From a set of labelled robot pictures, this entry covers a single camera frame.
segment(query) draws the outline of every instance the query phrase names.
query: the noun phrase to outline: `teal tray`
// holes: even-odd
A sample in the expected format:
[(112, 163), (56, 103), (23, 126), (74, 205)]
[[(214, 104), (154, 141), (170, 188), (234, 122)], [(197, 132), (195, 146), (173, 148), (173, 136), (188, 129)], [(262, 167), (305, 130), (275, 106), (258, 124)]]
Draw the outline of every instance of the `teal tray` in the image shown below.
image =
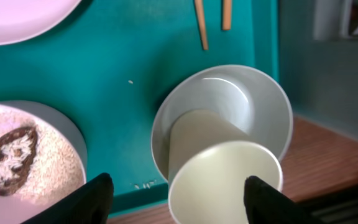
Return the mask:
[(88, 147), (88, 180), (113, 179), (111, 216), (165, 202), (150, 134), (170, 90), (223, 64), (278, 80), (276, 0), (233, 2), (232, 29), (222, 31), (221, 0), (204, 1), (203, 51), (192, 0), (83, 0), (47, 33), (0, 46), (0, 101), (37, 101), (74, 121)]

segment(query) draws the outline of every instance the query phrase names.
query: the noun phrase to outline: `cup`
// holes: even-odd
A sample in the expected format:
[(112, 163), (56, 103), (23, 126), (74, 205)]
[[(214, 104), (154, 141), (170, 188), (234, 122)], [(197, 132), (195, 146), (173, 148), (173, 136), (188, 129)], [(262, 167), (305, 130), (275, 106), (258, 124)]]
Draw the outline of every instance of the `cup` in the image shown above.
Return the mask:
[(175, 122), (168, 166), (168, 205), (182, 224), (247, 223), (246, 178), (256, 175), (279, 191), (283, 185), (277, 158), (208, 110), (187, 112)]

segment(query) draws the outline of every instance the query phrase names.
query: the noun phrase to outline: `bowl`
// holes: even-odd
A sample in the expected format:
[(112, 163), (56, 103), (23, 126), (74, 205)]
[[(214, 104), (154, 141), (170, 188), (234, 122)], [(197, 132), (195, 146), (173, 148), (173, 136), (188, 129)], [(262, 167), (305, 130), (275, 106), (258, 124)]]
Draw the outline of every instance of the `bowl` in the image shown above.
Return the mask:
[(151, 150), (154, 163), (168, 180), (170, 130), (191, 110), (211, 110), (245, 132), (253, 142), (283, 159), (291, 141), (293, 114), (281, 86), (260, 70), (221, 65), (181, 82), (164, 100), (154, 119)]
[[(0, 102), (0, 110), (10, 110), (15, 113), (23, 113), (31, 119), (46, 123), (49, 128), (56, 131), (75, 151), (74, 157), (80, 161), (82, 178), (86, 183), (86, 145), (80, 130), (61, 112), (31, 101), (3, 101)], [(36, 205), (19, 197), (0, 196), (0, 223), (22, 223), (27, 219), (44, 211), (53, 203)]]
[(0, 0), (0, 45), (38, 36), (68, 16), (81, 0)]

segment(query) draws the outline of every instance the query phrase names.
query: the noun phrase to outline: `brown wooden surface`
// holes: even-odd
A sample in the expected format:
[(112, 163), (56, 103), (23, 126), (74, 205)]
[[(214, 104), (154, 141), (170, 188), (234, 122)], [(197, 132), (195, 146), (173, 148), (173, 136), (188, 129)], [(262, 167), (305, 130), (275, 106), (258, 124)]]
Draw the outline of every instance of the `brown wooden surface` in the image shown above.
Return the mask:
[[(335, 192), (358, 184), (358, 142), (295, 118), (292, 142), (281, 165), (283, 193), (292, 200)], [(115, 217), (108, 223), (174, 222), (165, 204)]]

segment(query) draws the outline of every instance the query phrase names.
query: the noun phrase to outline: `wooden chopstick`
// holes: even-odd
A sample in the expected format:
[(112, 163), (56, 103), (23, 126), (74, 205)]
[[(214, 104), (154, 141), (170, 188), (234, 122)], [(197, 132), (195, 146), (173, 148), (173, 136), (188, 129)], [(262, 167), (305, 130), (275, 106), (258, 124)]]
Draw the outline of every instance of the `wooden chopstick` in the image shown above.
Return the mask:
[(195, 5), (196, 5), (198, 28), (200, 29), (201, 42), (203, 43), (203, 49), (208, 50), (208, 40), (206, 37), (206, 26), (205, 26), (203, 0), (195, 0)]
[(223, 25), (224, 30), (231, 29), (232, 0), (223, 0)]

